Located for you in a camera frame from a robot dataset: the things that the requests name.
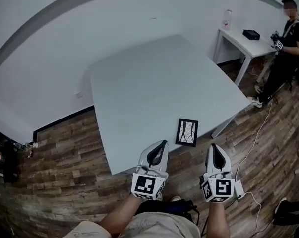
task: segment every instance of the black pants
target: black pants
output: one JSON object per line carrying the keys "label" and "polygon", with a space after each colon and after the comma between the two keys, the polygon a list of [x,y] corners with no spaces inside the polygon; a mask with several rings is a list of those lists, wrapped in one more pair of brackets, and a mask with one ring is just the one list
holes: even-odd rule
{"label": "black pants", "polygon": [[147,200],[140,205],[135,215],[143,212],[164,212],[185,217],[192,222],[192,217],[191,214],[189,214],[189,211],[195,209],[196,207],[193,205],[191,200],[185,201],[182,199],[179,201],[168,203],[162,201]]}
{"label": "black pants", "polygon": [[[296,212],[299,212],[299,202],[282,202],[274,217],[273,224],[278,226],[299,224],[299,213]],[[299,227],[296,229],[295,238],[299,238]]]}
{"label": "black pants", "polygon": [[266,102],[294,74],[297,66],[296,60],[282,54],[277,55],[263,92],[258,95],[259,101]]}

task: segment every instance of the black picture frame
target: black picture frame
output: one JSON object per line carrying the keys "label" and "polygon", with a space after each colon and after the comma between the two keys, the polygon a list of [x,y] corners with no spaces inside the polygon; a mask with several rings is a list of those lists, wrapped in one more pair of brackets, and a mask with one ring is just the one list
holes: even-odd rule
{"label": "black picture frame", "polygon": [[[187,142],[181,142],[179,141],[179,136],[180,136],[180,130],[181,130],[181,122],[190,122],[190,123],[194,123],[195,127],[194,127],[194,136],[193,136],[193,143],[187,143]],[[178,123],[178,129],[177,129],[177,137],[176,137],[176,145],[185,145],[185,146],[192,146],[195,147],[197,144],[197,133],[198,133],[198,121],[195,120],[188,120],[188,119],[179,119],[179,123]]]}

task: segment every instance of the picture frame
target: picture frame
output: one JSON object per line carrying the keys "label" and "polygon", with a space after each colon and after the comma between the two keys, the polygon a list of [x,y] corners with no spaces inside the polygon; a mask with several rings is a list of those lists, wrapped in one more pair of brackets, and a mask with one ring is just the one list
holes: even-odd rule
{"label": "picture frame", "polygon": [[197,143],[198,123],[195,120],[180,118],[175,144],[195,147]]}

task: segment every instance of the person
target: person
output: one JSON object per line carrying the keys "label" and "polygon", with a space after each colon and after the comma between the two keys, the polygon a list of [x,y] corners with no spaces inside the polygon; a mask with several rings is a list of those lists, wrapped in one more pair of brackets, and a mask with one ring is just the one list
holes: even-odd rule
{"label": "person", "polygon": [[[288,202],[283,198],[274,213],[274,225],[289,226],[299,224],[299,202]],[[299,227],[295,231],[294,238],[299,238]]]}
{"label": "person", "polygon": [[271,66],[271,72],[263,88],[255,85],[257,97],[248,97],[255,107],[261,108],[267,100],[289,79],[299,65],[299,16],[293,0],[283,0],[284,13],[289,17],[281,38],[282,50]]}
{"label": "person", "polygon": [[[130,195],[98,224],[83,221],[64,238],[200,238],[199,228],[184,214],[172,214],[181,201],[144,201]],[[229,238],[230,230],[222,203],[210,203],[206,238]]]}

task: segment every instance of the wooden floor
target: wooden floor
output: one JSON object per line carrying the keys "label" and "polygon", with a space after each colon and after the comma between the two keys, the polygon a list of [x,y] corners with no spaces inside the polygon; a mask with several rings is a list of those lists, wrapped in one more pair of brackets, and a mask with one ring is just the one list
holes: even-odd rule
{"label": "wooden floor", "polygon": [[[222,69],[234,79],[238,66],[230,64]],[[245,94],[254,95],[255,80],[255,76],[245,75],[240,85]],[[252,191],[263,206],[259,230],[272,220],[281,198],[299,200],[299,174],[294,175],[299,167],[299,89],[290,92],[284,87],[277,98],[279,103],[272,104],[256,145],[239,172],[244,190]],[[243,111],[216,139],[206,135],[198,139],[195,148],[182,147],[170,154],[164,199],[176,194],[191,199],[201,213],[200,229],[208,204],[199,189],[198,176],[205,172],[208,146],[212,142],[222,146],[235,173],[268,110],[269,106]],[[111,175],[93,111],[39,133],[38,143],[33,158],[19,156],[18,183],[0,180],[0,225],[12,227],[16,237],[63,237],[80,221],[100,221],[129,195],[131,175]],[[227,209],[231,237],[252,237],[258,209],[250,195]],[[270,225],[256,237],[288,238],[295,228]]]}

